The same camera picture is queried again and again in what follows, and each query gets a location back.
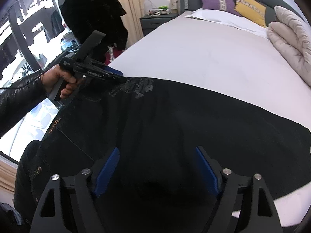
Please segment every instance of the purple pillow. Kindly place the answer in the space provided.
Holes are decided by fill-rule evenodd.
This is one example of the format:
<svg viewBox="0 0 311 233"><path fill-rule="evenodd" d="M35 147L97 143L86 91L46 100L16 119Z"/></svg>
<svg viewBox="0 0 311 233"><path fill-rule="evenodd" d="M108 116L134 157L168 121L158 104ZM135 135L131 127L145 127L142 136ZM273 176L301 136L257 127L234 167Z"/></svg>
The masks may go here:
<svg viewBox="0 0 311 233"><path fill-rule="evenodd" d="M202 0L203 9L205 10L221 10L229 12L233 15L241 16L237 13L234 0Z"/></svg>

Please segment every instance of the red fabric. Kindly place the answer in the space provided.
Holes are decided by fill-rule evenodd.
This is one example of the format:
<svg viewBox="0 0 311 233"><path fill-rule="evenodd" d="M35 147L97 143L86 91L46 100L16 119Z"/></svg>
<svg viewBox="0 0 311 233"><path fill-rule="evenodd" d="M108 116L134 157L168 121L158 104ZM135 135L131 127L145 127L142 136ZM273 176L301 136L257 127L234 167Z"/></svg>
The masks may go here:
<svg viewBox="0 0 311 233"><path fill-rule="evenodd" d="M119 51L117 48L113 48L113 51L114 51L114 58L117 58L118 56L120 56L123 53L123 51ZM109 65L111 63L110 62L110 53L106 52L105 56L106 56L106 61L104 63L106 65Z"/></svg>

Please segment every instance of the silver bolt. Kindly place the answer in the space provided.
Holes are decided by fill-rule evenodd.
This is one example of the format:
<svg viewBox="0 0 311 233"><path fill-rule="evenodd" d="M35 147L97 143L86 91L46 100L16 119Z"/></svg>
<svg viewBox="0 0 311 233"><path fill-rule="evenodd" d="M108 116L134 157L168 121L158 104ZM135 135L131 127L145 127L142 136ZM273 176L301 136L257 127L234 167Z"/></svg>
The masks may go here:
<svg viewBox="0 0 311 233"><path fill-rule="evenodd" d="M262 176L259 173L256 173L254 175L254 177L255 177L256 180L261 180L261 178L262 178Z"/></svg>
<svg viewBox="0 0 311 233"><path fill-rule="evenodd" d="M54 174L53 176L52 176L52 180L58 180L59 179L59 175L58 174Z"/></svg>
<svg viewBox="0 0 311 233"><path fill-rule="evenodd" d="M86 169L83 169L82 172L81 172L83 175L88 175L91 173L91 170L86 168Z"/></svg>
<svg viewBox="0 0 311 233"><path fill-rule="evenodd" d="M225 168L224 170L222 170L222 172L226 175L230 175L232 173L232 171L228 168Z"/></svg>

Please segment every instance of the man's hand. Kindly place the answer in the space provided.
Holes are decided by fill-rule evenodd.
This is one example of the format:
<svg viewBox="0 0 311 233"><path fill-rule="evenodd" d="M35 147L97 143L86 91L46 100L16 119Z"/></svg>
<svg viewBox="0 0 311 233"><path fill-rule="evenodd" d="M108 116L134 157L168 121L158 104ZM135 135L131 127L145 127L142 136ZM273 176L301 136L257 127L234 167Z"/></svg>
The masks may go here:
<svg viewBox="0 0 311 233"><path fill-rule="evenodd" d="M56 65L45 74L41 75L41 82L47 93L52 91L59 78L64 78L65 81L69 82L66 88L61 92L60 98L62 99L68 98L81 83L81 81L77 82L77 79L70 72L62 70L59 65Z"/></svg>

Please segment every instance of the nightstand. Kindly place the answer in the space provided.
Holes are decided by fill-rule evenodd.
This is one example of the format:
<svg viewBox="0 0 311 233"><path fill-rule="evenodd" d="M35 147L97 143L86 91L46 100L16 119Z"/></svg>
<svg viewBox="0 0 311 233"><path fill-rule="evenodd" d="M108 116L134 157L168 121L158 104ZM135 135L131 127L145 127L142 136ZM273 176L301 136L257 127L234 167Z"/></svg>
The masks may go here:
<svg viewBox="0 0 311 233"><path fill-rule="evenodd" d="M140 23L142 25L142 31L144 33L144 36L152 32L153 30L157 29L160 25L167 23L168 21L177 17L178 13L170 13L154 17L147 15L140 18Z"/></svg>

